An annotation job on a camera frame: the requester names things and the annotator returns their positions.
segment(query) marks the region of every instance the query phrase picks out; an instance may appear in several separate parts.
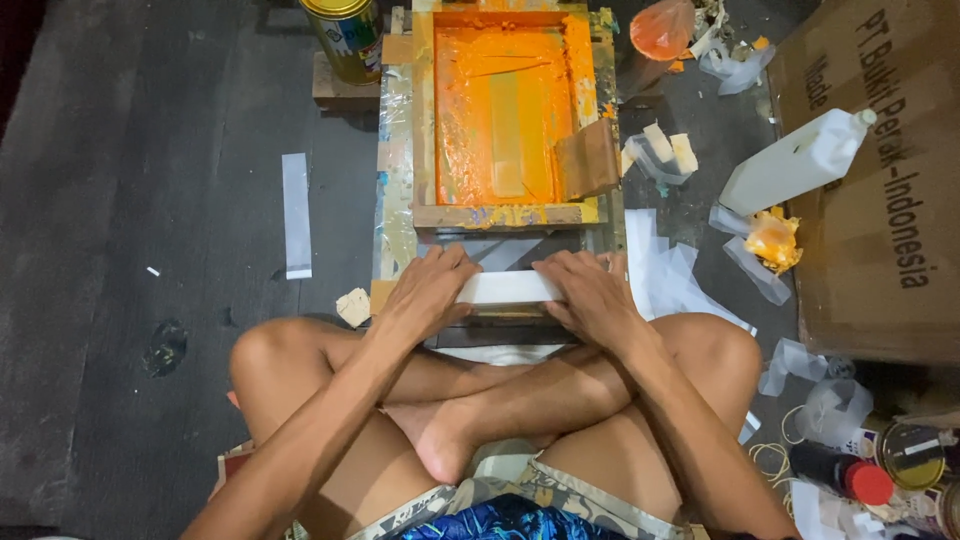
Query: blue floral fabric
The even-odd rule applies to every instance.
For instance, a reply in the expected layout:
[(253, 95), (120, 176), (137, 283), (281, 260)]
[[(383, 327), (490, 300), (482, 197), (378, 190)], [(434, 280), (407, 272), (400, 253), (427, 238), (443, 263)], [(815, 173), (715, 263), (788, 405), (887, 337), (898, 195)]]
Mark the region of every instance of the blue floral fabric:
[(616, 532), (514, 494), (407, 529), (394, 540), (626, 540)]

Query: hand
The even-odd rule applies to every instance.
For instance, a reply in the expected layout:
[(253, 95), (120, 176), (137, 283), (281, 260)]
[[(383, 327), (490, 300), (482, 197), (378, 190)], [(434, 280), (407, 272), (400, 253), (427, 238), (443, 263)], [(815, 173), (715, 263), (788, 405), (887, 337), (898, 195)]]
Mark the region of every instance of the hand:
[(460, 244), (450, 244), (446, 251), (431, 246), (423, 258), (410, 261), (374, 325), (420, 343), (473, 311), (470, 304), (454, 302), (464, 283), (482, 271)]
[[(610, 269), (605, 270), (601, 263)], [(533, 267), (564, 295), (564, 303), (546, 302), (543, 306), (581, 339), (622, 359), (639, 331), (653, 330), (636, 311), (623, 254), (598, 257), (588, 251), (576, 255), (561, 251), (534, 262)]]

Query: red bottle cap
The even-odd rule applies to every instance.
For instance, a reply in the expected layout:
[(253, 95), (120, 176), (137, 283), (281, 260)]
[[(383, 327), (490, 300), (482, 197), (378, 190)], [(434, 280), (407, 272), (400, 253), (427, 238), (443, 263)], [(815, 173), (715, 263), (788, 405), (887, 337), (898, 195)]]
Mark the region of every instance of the red bottle cap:
[(890, 480), (890, 475), (866, 461), (851, 465), (844, 480), (851, 497), (870, 506), (887, 504), (894, 494), (894, 483)]

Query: gold paint can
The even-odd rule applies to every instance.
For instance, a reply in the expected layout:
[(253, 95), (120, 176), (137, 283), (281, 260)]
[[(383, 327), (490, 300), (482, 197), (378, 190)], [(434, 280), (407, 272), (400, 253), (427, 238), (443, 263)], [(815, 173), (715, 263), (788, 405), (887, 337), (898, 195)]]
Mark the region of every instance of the gold paint can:
[(871, 414), (842, 450), (879, 465), (899, 487), (924, 491), (946, 468), (939, 435), (935, 428), (897, 424)]
[(910, 527), (960, 540), (960, 483), (939, 481), (924, 491), (904, 494)]
[(377, 0), (300, 0), (333, 72), (351, 85), (380, 80), (383, 20)]

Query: dark bottle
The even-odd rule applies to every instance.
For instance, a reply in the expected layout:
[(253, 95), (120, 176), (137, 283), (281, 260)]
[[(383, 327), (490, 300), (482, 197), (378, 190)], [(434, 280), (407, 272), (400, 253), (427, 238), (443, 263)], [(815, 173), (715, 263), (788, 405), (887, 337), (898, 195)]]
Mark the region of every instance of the dark bottle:
[(790, 468), (798, 479), (871, 506), (887, 504), (894, 494), (886, 471), (820, 443), (804, 441), (791, 448)]

